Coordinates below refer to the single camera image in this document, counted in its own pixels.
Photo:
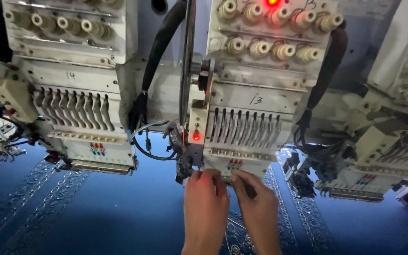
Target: logo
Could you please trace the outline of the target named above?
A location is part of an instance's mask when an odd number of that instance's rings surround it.
[[[243,162],[241,159],[231,159],[228,163],[228,170],[241,170]]]
[[[374,174],[365,174],[365,176],[361,177],[358,181],[357,184],[360,185],[368,185],[372,181],[376,179],[377,175]]]
[[[91,152],[94,154],[94,155],[102,155],[102,156],[105,156],[105,148],[103,147],[103,144],[98,144],[98,143],[92,143],[91,142],[91,146],[90,146],[90,148],[91,148]]]

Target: human hand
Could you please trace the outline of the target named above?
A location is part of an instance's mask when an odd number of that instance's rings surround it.
[[[185,180],[182,255],[216,255],[223,242],[230,200],[221,172],[195,171]]]
[[[242,212],[243,222],[258,255],[280,255],[278,228],[278,199],[255,175],[231,171],[233,187]]]

